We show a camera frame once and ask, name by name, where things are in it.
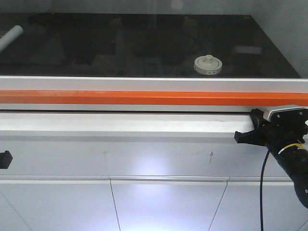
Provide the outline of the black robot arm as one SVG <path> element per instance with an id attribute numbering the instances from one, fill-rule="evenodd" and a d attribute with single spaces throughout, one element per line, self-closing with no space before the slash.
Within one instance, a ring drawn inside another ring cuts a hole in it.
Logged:
<path id="1" fill-rule="evenodd" d="M 271 111 L 253 109 L 250 117 L 254 129 L 235 132 L 237 143 L 265 146 L 294 183 L 295 193 L 308 206 L 308 150 L 304 136 L 308 133 L 308 110 L 289 107 Z"/>

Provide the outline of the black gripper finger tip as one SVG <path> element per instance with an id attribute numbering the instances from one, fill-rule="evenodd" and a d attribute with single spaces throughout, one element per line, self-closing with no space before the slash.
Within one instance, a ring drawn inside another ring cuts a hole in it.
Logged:
<path id="1" fill-rule="evenodd" d="M 13 156 L 9 151 L 0 153 L 0 168 L 8 168 L 13 160 Z"/>

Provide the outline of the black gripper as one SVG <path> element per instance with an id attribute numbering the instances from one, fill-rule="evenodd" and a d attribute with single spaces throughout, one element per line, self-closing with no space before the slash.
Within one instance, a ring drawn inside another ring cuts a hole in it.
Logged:
<path id="1" fill-rule="evenodd" d="M 259 127 L 266 123 L 263 117 L 264 112 L 260 109 L 252 109 L 250 117 L 254 129 L 249 132 L 236 131 L 234 139 L 237 143 L 251 145 L 265 145 L 269 147 L 272 154 L 282 154 L 287 149 L 304 150 L 303 137 L 308 134 L 308 126 L 305 122 L 294 124 L 270 124 L 264 129 L 261 135 Z"/>

